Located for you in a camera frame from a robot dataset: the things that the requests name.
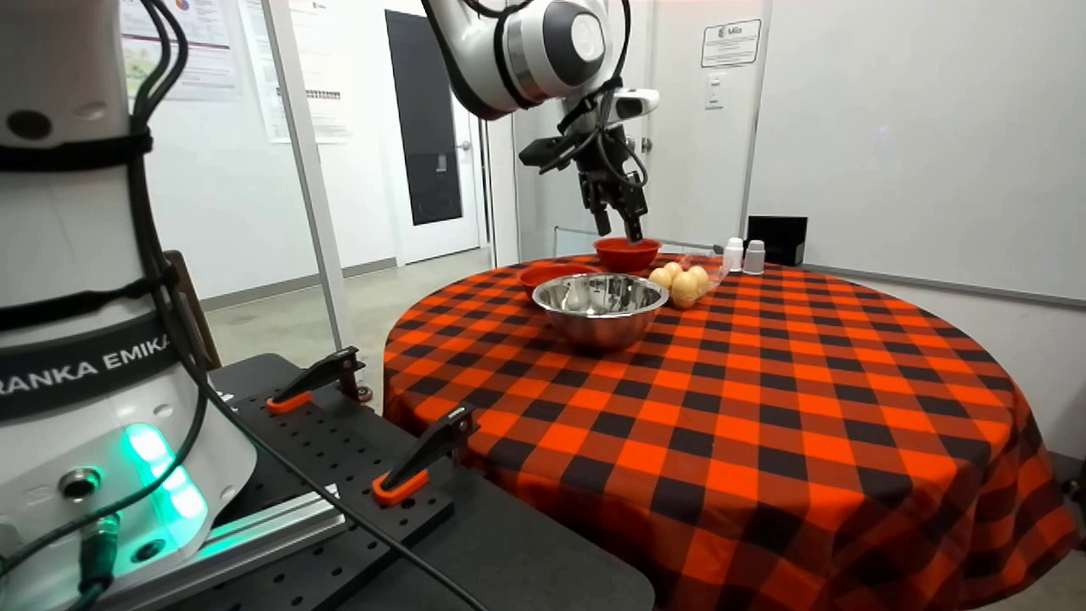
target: checkered tablecloth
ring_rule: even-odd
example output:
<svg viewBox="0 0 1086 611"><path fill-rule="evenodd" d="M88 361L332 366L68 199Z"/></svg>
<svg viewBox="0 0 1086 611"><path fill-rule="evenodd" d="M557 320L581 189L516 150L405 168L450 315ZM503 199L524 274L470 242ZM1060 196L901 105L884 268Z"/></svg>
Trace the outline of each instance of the checkered tablecloth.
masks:
<svg viewBox="0 0 1086 611"><path fill-rule="evenodd" d="M773 268L583 355L516 274L402 315L387 418L471 403L470 463L641 566L663 607L963 607L1077 542L1011 377L909 303Z"/></svg>

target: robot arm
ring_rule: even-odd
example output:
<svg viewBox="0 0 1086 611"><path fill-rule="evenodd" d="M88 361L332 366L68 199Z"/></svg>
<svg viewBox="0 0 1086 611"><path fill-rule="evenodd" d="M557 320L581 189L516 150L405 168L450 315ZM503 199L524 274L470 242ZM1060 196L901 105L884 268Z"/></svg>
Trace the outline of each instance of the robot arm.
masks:
<svg viewBox="0 0 1086 611"><path fill-rule="evenodd" d="M620 87L631 10L620 0L626 35L615 43L607 22L619 0L524 0L488 10L479 0L426 0L435 22L451 87L479 117L532 107L564 97L557 137L531 143L528 166L581 168L583 206L597 235L612 235L607 202L620 212L626 235L641 239L646 166L626 143L626 117L648 114L657 93Z"/></svg>

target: door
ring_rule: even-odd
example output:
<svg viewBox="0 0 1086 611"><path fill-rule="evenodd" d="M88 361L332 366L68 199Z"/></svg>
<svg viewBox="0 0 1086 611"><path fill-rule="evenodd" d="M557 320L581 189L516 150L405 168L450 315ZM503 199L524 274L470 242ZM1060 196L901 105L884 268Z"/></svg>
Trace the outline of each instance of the door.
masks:
<svg viewBox="0 0 1086 611"><path fill-rule="evenodd" d="M387 10L411 210L402 263L482 243L479 117L450 85L446 59L421 12Z"/></svg>

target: egg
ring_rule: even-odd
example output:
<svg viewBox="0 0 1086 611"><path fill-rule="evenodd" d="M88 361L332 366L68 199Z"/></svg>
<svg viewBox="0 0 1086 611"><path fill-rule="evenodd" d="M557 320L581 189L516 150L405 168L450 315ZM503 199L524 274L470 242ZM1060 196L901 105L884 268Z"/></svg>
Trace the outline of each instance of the egg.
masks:
<svg viewBox="0 0 1086 611"><path fill-rule="evenodd" d="M686 274L697 278L701 284L701 296L707 296L714 284L709 284L709 270L703 263L688 263Z"/></svg>
<svg viewBox="0 0 1086 611"><path fill-rule="evenodd" d="M674 270L668 268L652 268L648 274L657 284L668 288L674 284Z"/></svg>
<svg viewBox="0 0 1086 611"><path fill-rule="evenodd" d="M674 278L674 303L675 303L675 308L688 308L701 296L703 296L703 293L701 293L697 274L680 270L680 274Z"/></svg>

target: red bowl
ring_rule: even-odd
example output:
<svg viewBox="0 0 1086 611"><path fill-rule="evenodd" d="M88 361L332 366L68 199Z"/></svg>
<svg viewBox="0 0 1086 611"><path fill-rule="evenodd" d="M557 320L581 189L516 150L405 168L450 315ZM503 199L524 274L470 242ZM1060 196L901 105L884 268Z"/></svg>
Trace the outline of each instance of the red bowl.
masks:
<svg viewBox="0 0 1086 611"><path fill-rule="evenodd" d="M549 278L583 274L583 270L590 270L590 263L581 263L581 260L538 260L538 263L520 270L520 284L532 296L532 288L549 283Z"/></svg>
<svg viewBox="0 0 1086 611"><path fill-rule="evenodd" d="M607 270L646 270L659 255L659 242L601 239L597 258Z"/></svg>

